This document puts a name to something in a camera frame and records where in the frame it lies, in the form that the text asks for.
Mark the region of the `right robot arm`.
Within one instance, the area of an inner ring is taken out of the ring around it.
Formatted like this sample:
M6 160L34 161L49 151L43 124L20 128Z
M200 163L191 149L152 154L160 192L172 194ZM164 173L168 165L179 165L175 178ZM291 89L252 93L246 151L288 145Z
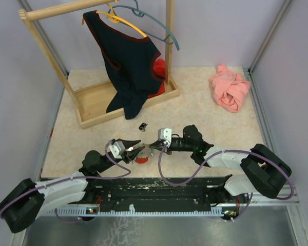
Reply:
M238 195L259 192L270 199L278 199L286 182L290 182L291 168L263 144L250 150L225 149L207 143L195 125L183 129L181 137L169 128L158 131L157 141L149 145L161 154L190 152L191 159L200 167L236 170L219 190L223 202L232 202Z

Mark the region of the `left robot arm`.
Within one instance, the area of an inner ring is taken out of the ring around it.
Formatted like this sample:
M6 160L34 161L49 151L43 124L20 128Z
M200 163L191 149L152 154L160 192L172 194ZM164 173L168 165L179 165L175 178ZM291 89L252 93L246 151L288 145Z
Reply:
M120 162L134 161L143 150L139 140L113 139L106 144L104 154L96 150L86 153L82 167L69 176L38 182L24 179L0 203L0 218L15 234L50 210L81 200L91 203L97 196L91 182L102 180L100 173L113 166L126 171L117 179L128 176L131 170Z

